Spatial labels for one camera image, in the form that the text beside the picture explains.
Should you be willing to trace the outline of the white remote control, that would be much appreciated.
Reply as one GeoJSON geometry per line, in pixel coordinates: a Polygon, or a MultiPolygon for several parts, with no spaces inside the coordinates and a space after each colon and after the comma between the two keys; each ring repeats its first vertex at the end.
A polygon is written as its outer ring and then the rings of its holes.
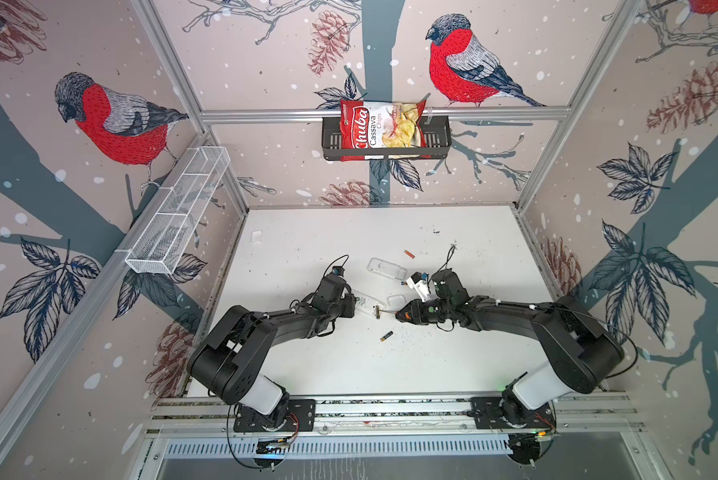
{"type": "Polygon", "coordinates": [[[373,257],[369,260],[367,270],[370,273],[400,282],[406,281],[409,278],[406,268],[377,257],[373,257]]]}

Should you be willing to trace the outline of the white air conditioner remote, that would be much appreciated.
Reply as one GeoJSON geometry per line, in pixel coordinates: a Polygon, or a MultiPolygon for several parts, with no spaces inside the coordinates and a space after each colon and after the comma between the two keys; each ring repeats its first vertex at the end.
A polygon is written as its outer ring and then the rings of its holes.
{"type": "Polygon", "coordinates": [[[355,310],[357,312],[371,315],[376,319],[379,319],[381,314],[385,310],[386,305],[382,301],[370,295],[359,291],[354,291],[353,296],[355,299],[355,310]]]}

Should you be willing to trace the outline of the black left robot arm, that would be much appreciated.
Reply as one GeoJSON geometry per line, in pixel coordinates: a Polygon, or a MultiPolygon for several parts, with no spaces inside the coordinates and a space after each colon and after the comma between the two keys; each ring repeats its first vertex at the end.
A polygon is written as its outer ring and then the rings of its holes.
{"type": "Polygon", "coordinates": [[[316,291],[285,310],[231,307],[194,349],[186,371],[229,406],[252,410],[266,429],[281,427],[290,418],[289,393],[261,374],[269,351],[284,342],[329,336],[336,321],[352,318],[355,309],[344,269],[334,267],[316,291]]]}

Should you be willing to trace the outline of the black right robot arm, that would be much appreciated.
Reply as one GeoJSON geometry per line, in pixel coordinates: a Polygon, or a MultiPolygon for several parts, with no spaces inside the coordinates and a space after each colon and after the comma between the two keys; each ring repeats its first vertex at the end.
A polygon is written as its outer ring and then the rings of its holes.
{"type": "Polygon", "coordinates": [[[537,341],[546,361],[512,381],[502,392],[502,417],[524,427],[553,400],[568,393],[589,394],[625,359],[618,341],[598,319],[576,307],[574,298],[539,304],[470,295],[458,275],[444,269],[409,281],[419,297],[395,313],[402,323],[451,322],[476,332],[503,332],[537,341]]]}

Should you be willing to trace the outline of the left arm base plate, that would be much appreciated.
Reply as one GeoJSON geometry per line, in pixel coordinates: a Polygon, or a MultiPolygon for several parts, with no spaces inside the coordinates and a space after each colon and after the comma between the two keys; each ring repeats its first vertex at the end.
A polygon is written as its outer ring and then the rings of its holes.
{"type": "Polygon", "coordinates": [[[264,415],[240,404],[234,418],[235,433],[300,433],[314,429],[316,401],[285,398],[274,410],[264,415]]]}

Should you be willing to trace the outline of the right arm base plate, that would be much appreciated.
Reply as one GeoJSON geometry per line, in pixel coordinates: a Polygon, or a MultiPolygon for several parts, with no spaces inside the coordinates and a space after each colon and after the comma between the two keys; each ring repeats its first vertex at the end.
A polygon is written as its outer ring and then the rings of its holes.
{"type": "Polygon", "coordinates": [[[479,430],[555,430],[556,418],[549,404],[529,410],[520,402],[502,397],[472,397],[467,415],[479,430]]]}

